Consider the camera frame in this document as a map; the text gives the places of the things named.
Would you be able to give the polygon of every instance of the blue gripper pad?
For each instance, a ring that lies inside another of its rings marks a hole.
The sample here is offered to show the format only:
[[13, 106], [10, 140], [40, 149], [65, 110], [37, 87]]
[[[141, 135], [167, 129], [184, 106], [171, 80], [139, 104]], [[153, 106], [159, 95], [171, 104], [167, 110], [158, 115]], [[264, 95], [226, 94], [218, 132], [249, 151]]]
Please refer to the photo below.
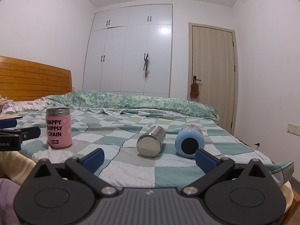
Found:
[[200, 167], [205, 174], [216, 168], [220, 161], [203, 149], [196, 151], [195, 160], [198, 167]]
[[14, 118], [0, 120], [0, 129], [14, 128], [17, 126], [17, 120]]
[[90, 154], [79, 159], [79, 164], [90, 172], [94, 173], [104, 163], [104, 151], [101, 148], [97, 148]]

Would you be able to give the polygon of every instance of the pink thermos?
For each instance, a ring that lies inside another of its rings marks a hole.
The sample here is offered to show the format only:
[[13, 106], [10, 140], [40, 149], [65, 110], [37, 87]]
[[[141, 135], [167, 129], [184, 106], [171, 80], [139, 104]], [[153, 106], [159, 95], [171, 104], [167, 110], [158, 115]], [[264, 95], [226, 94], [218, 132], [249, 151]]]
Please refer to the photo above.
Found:
[[67, 148], [72, 144], [71, 115], [68, 107], [46, 110], [47, 140], [55, 149]]

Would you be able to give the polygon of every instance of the white wall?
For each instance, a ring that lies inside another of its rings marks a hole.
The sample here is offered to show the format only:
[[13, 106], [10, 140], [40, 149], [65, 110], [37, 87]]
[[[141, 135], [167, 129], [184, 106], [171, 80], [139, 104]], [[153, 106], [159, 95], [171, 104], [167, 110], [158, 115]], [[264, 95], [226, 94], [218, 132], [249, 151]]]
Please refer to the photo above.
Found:
[[212, 3], [191, 0], [143, 0], [98, 8], [97, 12], [124, 6], [156, 3], [173, 4], [173, 49], [170, 97], [186, 100], [189, 54], [188, 23], [192, 22], [233, 29], [232, 9]]
[[300, 180], [300, 1], [237, 0], [239, 97], [235, 136], [274, 162], [293, 160]]
[[94, 13], [88, 0], [1, 0], [0, 55], [69, 69], [81, 90]]

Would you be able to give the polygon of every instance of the wooden headboard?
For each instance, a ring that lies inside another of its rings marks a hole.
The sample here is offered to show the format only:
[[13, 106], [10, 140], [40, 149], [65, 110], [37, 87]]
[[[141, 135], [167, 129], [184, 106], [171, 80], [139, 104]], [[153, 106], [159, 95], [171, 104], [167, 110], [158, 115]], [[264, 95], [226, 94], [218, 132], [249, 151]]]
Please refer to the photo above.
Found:
[[14, 101], [32, 101], [72, 91], [71, 71], [0, 56], [0, 95]]

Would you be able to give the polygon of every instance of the wardrobe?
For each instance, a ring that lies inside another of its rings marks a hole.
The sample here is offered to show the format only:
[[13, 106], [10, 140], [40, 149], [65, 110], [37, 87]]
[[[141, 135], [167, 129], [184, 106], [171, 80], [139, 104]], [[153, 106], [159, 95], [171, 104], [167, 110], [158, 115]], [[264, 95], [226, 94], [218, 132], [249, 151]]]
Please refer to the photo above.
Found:
[[88, 43], [83, 90], [168, 98], [171, 47], [170, 4], [96, 13]]

